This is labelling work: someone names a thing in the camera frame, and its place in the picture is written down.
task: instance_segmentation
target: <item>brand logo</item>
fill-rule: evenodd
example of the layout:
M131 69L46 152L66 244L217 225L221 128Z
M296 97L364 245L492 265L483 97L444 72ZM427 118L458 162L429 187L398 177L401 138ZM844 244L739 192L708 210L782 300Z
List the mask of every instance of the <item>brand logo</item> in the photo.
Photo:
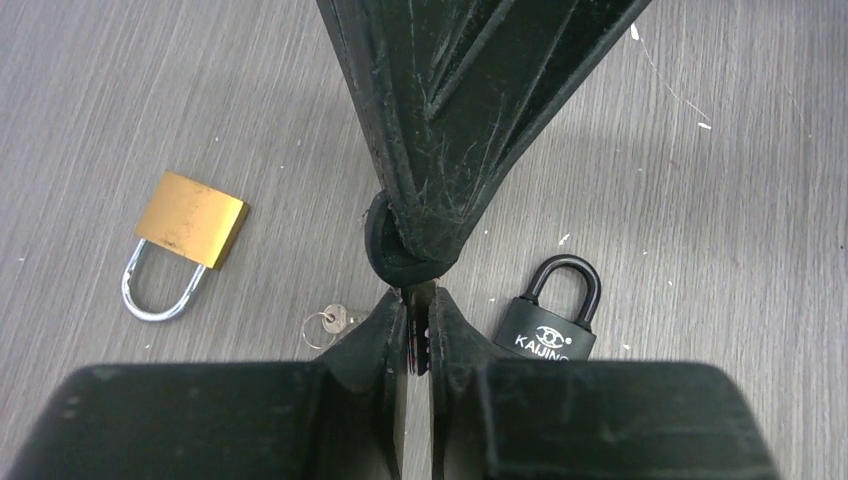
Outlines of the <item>brand logo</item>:
M547 326L536 327L536 332L536 340L517 335L515 345L547 360L568 360L567 356L557 353L556 350L563 345L571 345L571 338L563 338L556 329Z
M554 350L562 348L563 342L565 341L562 334L556 329L546 327L544 325L536 328L536 339L539 340L539 343L542 345L548 348L553 348Z

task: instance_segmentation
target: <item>key ring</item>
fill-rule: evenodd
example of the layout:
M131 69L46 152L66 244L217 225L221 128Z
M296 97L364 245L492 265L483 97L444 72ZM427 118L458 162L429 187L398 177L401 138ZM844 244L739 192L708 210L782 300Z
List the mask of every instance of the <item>key ring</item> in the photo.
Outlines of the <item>key ring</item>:
M310 341L309 341L309 339L308 339L308 338L306 338L306 325L307 325L307 324L309 323L309 321L310 321L310 320L312 320L313 318L319 318L319 317L320 317L322 320L328 320L328 321L333 321L333 320L334 320L334 319L333 319L333 317L332 317L330 314L328 314L328 313L324 313L324 312L316 312L316 313L313 313L312 315L310 315L310 316L306 317L306 318L303 320L303 323L300 325L300 336L301 336L301 337L303 337L303 341L304 341L304 342L306 342L306 344L307 344L307 345L309 345L311 348L313 348L313 349L315 349L315 350L323 350L323 349L325 349L325 348L329 347L330 345L332 345L332 344L336 343L336 338L338 338L338 336L339 336L338 334L331 334L331 335L333 335L333 339L332 339L332 340L330 340L330 343L328 343L328 344L326 344L326 345L323 345L323 346L315 345L314 343L310 342Z

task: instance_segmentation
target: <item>black shackle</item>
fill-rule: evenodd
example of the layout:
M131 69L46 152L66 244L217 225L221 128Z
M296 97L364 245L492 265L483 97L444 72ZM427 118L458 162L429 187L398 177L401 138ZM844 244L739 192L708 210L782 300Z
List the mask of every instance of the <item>black shackle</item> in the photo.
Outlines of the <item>black shackle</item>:
M586 260L577 255L554 255L539 265L533 278L530 279L530 285L527 290L522 293L519 298L523 298L533 305L539 306L539 295L542 293L542 288L548 281L548 277L560 268L568 268L576 271L583 277L586 282L586 298L583 300L583 305L580 307L580 313L573 323L590 330L589 324L592 323L592 317L595 316L595 310L601 303L601 277L598 272Z

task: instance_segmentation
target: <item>small key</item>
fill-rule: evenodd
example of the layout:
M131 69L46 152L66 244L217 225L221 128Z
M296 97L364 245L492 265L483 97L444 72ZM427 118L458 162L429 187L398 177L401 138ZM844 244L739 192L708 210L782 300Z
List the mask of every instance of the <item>small key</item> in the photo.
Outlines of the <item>small key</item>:
M344 332L349 326L355 326L368 318L368 312L348 310L344 305L334 303L324 309L326 316L321 319L321 326L332 335Z

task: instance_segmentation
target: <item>padlock shackle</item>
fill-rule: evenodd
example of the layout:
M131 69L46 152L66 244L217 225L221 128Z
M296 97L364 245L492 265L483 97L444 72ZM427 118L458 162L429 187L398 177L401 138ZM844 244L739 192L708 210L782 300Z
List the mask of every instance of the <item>padlock shackle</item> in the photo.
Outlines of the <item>padlock shackle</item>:
M139 307L135 303L132 295L133 275L138 268L138 263L141 261L144 247L147 245L147 240L141 239L135 247L135 251L127 263L127 268L124 269L124 275L121 277L121 299L124 301L124 306L137 319L143 322L164 322L180 316L191 301L191 296L200 285L200 280L203 279L203 274L206 273L205 265L197 265L194 274L191 276L188 285L186 285L183 295L171 308L163 312L148 312Z
M533 278L530 279L530 285L527 286L527 290L520 298L538 306L539 295L542 293L548 277L551 276L554 270L560 268L569 268L576 271L586 282L586 299L583 301L583 305L580 307L580 313L577 314L574 323L588 330L589 323L591 323L592 317L595 315L595 310L598 309L598 305L601 303L601 277L598 275L595 267L577 255L554 255L545 260L539 265L536 273L533 274Z

